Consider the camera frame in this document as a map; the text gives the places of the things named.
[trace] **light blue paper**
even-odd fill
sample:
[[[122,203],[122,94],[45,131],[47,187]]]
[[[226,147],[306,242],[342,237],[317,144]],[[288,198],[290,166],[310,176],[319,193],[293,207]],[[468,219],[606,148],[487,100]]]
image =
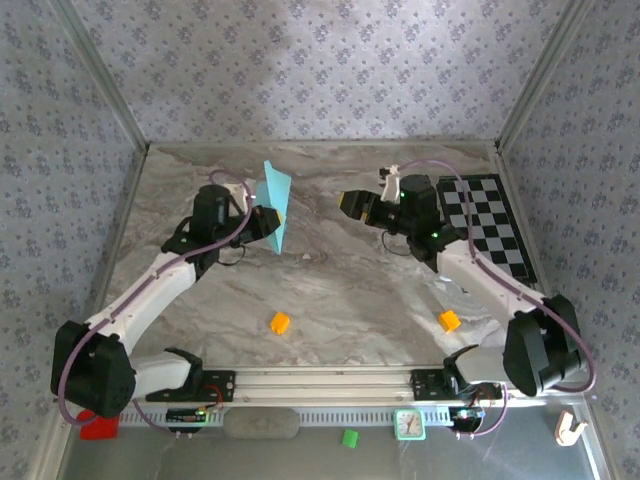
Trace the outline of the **light blue paper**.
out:
[[[267,241],[273,251],[280,255],[282,253],[284,232],[287,228],[287,208],[291,191],[291,177],[273,168],[268,160],[264,162],[264,173],[267,181],[257,186],[255,203],[256,205],[274,208],[280,213],[280,226],[267,237]]]

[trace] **patterned wallpaper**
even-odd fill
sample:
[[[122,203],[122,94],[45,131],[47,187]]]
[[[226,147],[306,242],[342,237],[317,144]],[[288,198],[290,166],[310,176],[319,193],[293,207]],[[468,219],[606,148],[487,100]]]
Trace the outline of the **patterned wallpaper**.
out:
[[[53,338],[95,296],[133,148],[48,4],[0,2],[0,478],[51,408]]]
[[[73,0],[150,142],[495,138],[566,0]]]
[[[640,478],[640,6],[599,0],[508,155],[544,270],[599,364],[607,442]]]

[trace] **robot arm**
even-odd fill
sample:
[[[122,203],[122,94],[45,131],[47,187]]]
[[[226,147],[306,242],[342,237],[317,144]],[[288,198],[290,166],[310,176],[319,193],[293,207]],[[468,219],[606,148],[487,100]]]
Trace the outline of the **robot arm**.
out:
[[[234,193],[244,197],[244,192]],[[132,398],[165,389],[188,393],[199,388],[202,361],[194,355],[167,349],[159,355],[134,361],[129,357],[160,313],[218,261],[219,249],[188,254],[238,229],[247,208],[242,197],[236,201],[232,192],[223,186],[202,187],[194,199],[193,215],[180,222],[149,269],[126,292],[84,324],[69,321],[58,330],[51,379],[54,394],[58,392],[63,368],[75,346],[105,319],[111,321],[91,338],[71,368],[66,399],[111,418]],[[236,206],[239,215],[229,215],[230,205]],[[245,227],[229,245],[237,248],[265,238],[274,233],[280,223],[275,209],[253,207]]]
[[[575,310],[567,299],[546,298],[487,259],[482,263],[493,275],[481,269],[473,259],[467,233],[441,221],[436,190],[428,176],[398,180],[394,167],[381,169],[380,176],[386,180],[382,196],[364,190],[345,192],[341,210],[366,225],[406,236],[418,261],[467,290],[507,328],[504,350],[474,345],[445,360],[456,390],[510,382],[526,395],[536,396],[582,368],[585,359],[575,341],[522,296],[544,304],[579,332]]]

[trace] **marble surface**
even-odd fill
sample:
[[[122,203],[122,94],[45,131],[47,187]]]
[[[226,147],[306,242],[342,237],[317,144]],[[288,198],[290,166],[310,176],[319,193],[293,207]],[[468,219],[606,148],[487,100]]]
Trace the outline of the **marble surface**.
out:
[[[504,341],[504,329],[476,301],[412,257],[384,250],[380,231],[347,218],[343,190],[381,190],[377,169],[416,158],[450,162],[461,173],[494,171],[483,145],[281,144],[236,147],[167,145],[150,149],[108,289],[114,300],[151,263],[190,214],[212,167],[259,180],[271,160],[293,176],[282,255],[266,242],[248,246],[234,267],[219,265],[178,297],[134,354],[177,346],[207,365],[439,364],[470,343]],[[434,184],[446,172],[423,168]],[[390,239],[398,251],[407,247]],[[233,261],[226,249],[221,260]],[[456,311],[462,326],[444,334],[437,316]],[[277,311],[291,317],[277,336]]]

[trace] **checkerboard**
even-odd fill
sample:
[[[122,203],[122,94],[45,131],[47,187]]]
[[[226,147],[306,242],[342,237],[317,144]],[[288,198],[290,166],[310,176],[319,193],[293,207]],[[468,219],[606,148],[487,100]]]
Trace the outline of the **checkerboard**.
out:
[[[529,254],[500,177],[463,176],[471,192],[473,243],[487,259],[527,285],[537,281]],[[445,221],[467,228],[463,186],[454,177],[441,177],[437,185]]]

